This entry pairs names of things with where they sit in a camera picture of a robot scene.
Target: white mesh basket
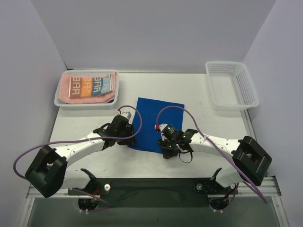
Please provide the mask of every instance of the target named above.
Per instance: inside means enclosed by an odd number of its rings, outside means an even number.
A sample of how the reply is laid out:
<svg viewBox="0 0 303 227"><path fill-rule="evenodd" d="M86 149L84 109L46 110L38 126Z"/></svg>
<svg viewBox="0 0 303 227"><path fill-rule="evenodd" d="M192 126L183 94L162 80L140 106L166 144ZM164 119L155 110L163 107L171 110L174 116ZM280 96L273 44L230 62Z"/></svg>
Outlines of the white mesh basket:
<svg viewBox="0 0 303 227"><path fill-rule="evenodd" d="M259 105L250 74L243 63L209 61L205 66L215 110L246 110Z"/></svg>

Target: black mount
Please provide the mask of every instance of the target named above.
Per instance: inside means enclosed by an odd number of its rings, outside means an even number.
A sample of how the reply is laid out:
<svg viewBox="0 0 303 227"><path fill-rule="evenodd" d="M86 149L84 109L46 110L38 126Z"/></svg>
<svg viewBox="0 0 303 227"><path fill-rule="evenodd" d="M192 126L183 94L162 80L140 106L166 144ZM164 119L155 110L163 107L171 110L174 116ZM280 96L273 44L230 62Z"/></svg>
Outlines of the black mount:
<svg viewBox="0 0 303 227"><path fill-rule="evenodd" d="M181 150L177 147L177 142L183 135L183 131L177 130L174 126L168 124L162 130L162 133L166 137L166 140L159 139L158 144L161 147L163 158L169 159L181 153Z"/></svg>
<svg viewBox="0 0 303 227"><path fill-rule="evenodd" d="M210 178L97 178L96 182L101 189L105 184L111 186L108 194L100 190L97 195L115 208L208 207L208 195L225 196L232 191ZM69 190L68 194L83 195L73 190ZM94 200L80 200L81 209L95 208ZM101 202L98 206L107 207Z"/></svg>
<svg viewBox="0 0 303 227"><path fill-rule="evenodd" d="M240 145L233 151L236 166L256 185L260 186L272 162L271 156L250 136L239 140Z"/></svg>
<svg viewBox="0 0 303 227"><path fill-rule="evenodd" d="M85 172L90 178L90 182L86 185L84 189L81 190L89 194L95 194L94 192L96 191L96 189L100 188L96 177L87 169L81 169L81 171ZM94 210L98 206L98 204L99 201L94 198L78 199L78 206L81 210Z"/></svg>
<svg viewBox="0 0 303 227"><path fill-rule="evenodd" d="M55 151L50 146L42 147L25 173L25 178L46 198L61 188L67 167L66 158Z"/></svg>
<svg viewBox="0 0 303 227"><path fill-rule="evenodd" d="M98 129L95 129L93 133L97 133L99 136L112 136L112 137L128 137L134 134L134 126L128 123L128 119L117 115L113 118L111 124L105 124ZM114 140L103 139L105 141L103 149L113 146L116 142L119 145L131 145L136 142L135 137L128 140Z"/></svg>

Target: white tabletop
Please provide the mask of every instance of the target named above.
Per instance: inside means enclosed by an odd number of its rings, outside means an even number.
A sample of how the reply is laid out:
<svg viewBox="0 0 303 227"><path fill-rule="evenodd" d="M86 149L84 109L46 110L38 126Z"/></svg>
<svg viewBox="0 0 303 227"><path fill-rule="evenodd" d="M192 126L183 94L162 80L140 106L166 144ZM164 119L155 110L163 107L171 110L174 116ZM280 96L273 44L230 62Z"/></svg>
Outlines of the white tabletop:
<svg viewBox="0 0 303 227"><path fill-rule="evenodd" d="M240 111L218 112L212 109L205 74L121 73L114 110L68 110L61 107L51 141L77 140L86 136L95 128L111 122L118 107L136 107L138 97L184 104L206 134L229 139L242 139L246 135ZM134 114L132 109L123 111ZM188 128L194 129L195 126L184 113L182 129ZM189 161L190 155L183 155L182 159ZM175 178L211 177L217 168L226 166L229 163L224 158L202 152L195 152L193 161L186 164L178 157L166 160L162 154L116 144L83 158L69 168L86 168L96 177L104 178Z"/></svg>

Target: cable connector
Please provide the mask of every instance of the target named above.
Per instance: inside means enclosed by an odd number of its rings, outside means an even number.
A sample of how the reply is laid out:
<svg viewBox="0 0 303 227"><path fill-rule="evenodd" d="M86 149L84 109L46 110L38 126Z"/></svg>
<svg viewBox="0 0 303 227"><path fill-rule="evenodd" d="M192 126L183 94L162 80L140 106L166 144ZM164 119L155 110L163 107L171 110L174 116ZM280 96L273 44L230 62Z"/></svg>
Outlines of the cable connector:
<svg viewBox="0 0 303 227"><path fill-rule="evenodd" d="M204 137L203 137L203 142L205 142L205 140L208 140L207 138L209 137L209 135L204 135Z"/></svg>
<svg viewBox="0 0 303 227"><path fill-rule="evenodd" d="M158 132L160 131L160 126L158 124L155 125L155 130Z"/></svg>

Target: folded towel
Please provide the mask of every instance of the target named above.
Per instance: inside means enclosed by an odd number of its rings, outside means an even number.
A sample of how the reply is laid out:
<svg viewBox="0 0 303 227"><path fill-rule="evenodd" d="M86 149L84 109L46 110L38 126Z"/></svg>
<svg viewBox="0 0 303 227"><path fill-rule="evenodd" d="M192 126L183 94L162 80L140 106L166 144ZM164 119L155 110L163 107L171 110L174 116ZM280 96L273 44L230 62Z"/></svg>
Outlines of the folded towel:
<svg viewBox="0 0 303 227"><path fill-rule="evenodd" d="M117 72L111 72L111 76L113 77L113 91L96 97L88 97L88 98L70 98L70 78L74 77L101 77L104 78L108 75L108 73L63 73L60 82L60 89L58 99L61 102L68 104L84 104L84 103L109 103L115 99L116 94L116 80L117 80Z"/></svg>
<svg viewBox="0 0 303 227"><path fill-rule="evenodd" d="M135 137L137 142L133 145L129 145L129 147L136 150L162 153L162 150L158 144L161 134L155 131L155 123L156 117L160 110L169 105L177 105L184 108L184 104L138 98L136 108L142 116L142 128ZM182 129L182 122L183 111L177 108L169 108L163 111L159 118L159 124L172 124L176 129ZM134 115L133 125L134 131L137 131L140 126L140 118L137 113Z"/></svg>
<svg viewBox="0 0 303 227"><path fill-rule="evenodd" d="M113 91L113 77L71 77L69 98L91 98Z"/></svg>

